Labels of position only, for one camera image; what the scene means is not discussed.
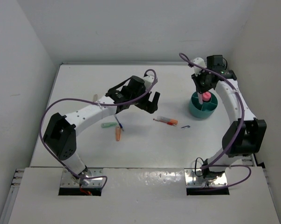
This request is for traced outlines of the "purple highlighter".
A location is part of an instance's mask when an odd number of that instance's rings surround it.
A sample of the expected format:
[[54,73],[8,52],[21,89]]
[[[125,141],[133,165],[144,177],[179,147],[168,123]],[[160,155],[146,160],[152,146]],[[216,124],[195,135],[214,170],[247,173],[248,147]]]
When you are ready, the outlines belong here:
[[203,98],[202,98],[202,94],[197,92],[197,95],[198,95],[198,100],[199,100],[199,103],[202,105],[203,104]]

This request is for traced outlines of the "pink capped glue bottle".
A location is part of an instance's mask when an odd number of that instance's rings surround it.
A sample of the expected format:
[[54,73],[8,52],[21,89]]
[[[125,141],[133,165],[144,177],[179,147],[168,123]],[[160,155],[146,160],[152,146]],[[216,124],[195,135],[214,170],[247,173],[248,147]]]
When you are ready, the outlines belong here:
[[210,92],[205,92],[202,94],[203,102],[209,102],[212,98],[212,94]]

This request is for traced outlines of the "red ballpoint pen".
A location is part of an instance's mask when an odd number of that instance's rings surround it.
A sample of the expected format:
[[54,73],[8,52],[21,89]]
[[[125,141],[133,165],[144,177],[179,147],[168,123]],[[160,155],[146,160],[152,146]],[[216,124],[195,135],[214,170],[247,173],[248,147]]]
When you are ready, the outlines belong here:
[[169,121],[163,121],[163,120],[158,120],[158,119],[153,119],[153,121],[162,122],[162,123],[168,124],[170,126],[176,126],[177,125],[177,124],[169,122]]

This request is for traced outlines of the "grey orange highlighter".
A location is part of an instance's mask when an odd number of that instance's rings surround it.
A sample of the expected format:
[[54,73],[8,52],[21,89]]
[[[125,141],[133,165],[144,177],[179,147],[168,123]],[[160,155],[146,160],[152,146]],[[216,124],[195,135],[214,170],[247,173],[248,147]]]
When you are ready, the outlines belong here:
[[171,119],[171,118],[167,118],[167,117],[163,117],[163,116],[157,116],[158,120],[163,120],[163,121],[169,121],[175,124],[178,124],[178,121],[175,119]]

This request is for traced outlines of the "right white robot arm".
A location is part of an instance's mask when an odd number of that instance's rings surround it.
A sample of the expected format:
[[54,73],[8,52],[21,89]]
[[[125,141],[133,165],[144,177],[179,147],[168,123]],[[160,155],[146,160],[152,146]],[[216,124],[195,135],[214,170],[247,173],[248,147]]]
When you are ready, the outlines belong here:
[[214,89],[228,114],[230,126],[224,134],[221,149],[203,162],[202,177],[214,179],[221,176],[239,157],[250,156],[260,150],[267,124],[258,119],[246,104],[233,70],[226,69],[222,55],[198,57],[190,62],[194,69],[191,78],[196,92],[191,97],[191,107],[199,112],[215,109]]

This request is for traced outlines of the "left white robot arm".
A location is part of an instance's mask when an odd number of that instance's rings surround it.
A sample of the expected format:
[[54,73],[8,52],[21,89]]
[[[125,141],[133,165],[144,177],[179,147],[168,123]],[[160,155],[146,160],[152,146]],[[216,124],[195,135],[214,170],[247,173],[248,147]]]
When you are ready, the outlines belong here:
[[42,137],[44,146],[73,176],[85,178],[87,167],[76,152],[77,136],[96,122],[114,116],[131,105],[154,113],[158,109],[160,94],[156,92],[152,101],[149,98],[157,81],[156,75],[131,76],[110,88],[97,101],[90,102],[89,106],[65,115],[58,112],[53,114]]

